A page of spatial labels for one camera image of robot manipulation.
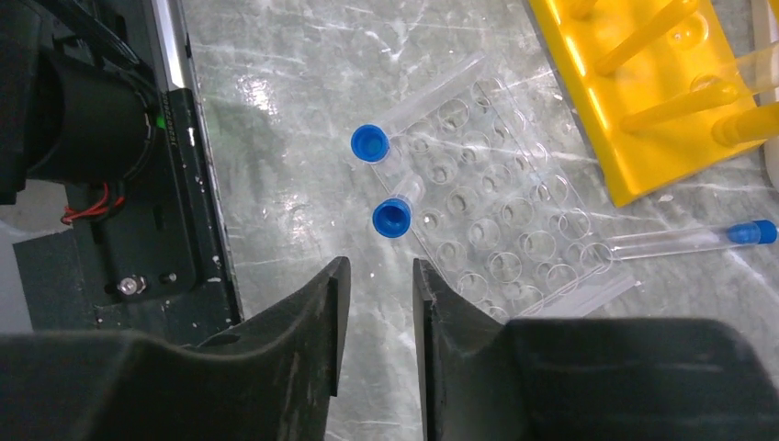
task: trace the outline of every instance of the yellow rack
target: yellow rack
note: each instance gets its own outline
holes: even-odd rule
[[[779,107],[722,77],[735,58],[709,0],[530,5],[618,207],[779,134]]]

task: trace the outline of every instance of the red wire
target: red wire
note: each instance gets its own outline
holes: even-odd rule
[[[83,218],[86,216],[99,216],[101,214],[104,214],[106,211],[108,211],[108,207],[105,207],[106,202],[108,201],[108,183],[103,183],[103,197],[98,200],[95,205],[92,207],[85,209],[84,211],[76,211],[74,209],[71,209],[70,207],[65,207],[65,215],[62,216],[61,222],[65,225],[70,225],[73,223],[73,220]],[[119,197],[117,198],[116,202],[114,202],[114,207],[118,207],[121,204],[124,203],[125,198]]]

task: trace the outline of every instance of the screw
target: screw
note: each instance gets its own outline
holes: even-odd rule
[[[160,281],[163,283],[173,283],[178,279],[175,273],[165,274],[160,276]]]
[[[146,289],[146,278],[143,276],[130,276],[124,277],[117,286],[119,292],[125,296],[132,296],[135,294],[141,294]]]

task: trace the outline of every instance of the gray marble countertop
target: gray marble countertop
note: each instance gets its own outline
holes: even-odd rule
[[[762,154],[724,162],[623,209],[605,192],[521,1],[187,0],[232,261],[245,315],[299,288],[334,256],[352,261],[352,305],[327,439],[419,440],[408,235],[380,240],[384,196],[348,147],[352,131],[476,50],[502,76],[604,235],[779,219]],[[716,1],[734,51],[751,49],[747,0]],[[597,316],[702,316],[749,338],[779,379],[779,247],[639,260],[643,290]]]

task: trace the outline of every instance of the plastic lid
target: plastic lid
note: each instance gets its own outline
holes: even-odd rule
[[[740,244],[776,242],[776,225],[770,220],[737,223],[728,229],[728,239]]]
[[[377,163],[390,151],[390,140],[384,130],[373,124],[360,126],[352,134],[352,152],[368,163]]]
[[[401,237],[411,225],[412,210],[402,199],[389,198],[373,210],[373,228],[384,237]]]

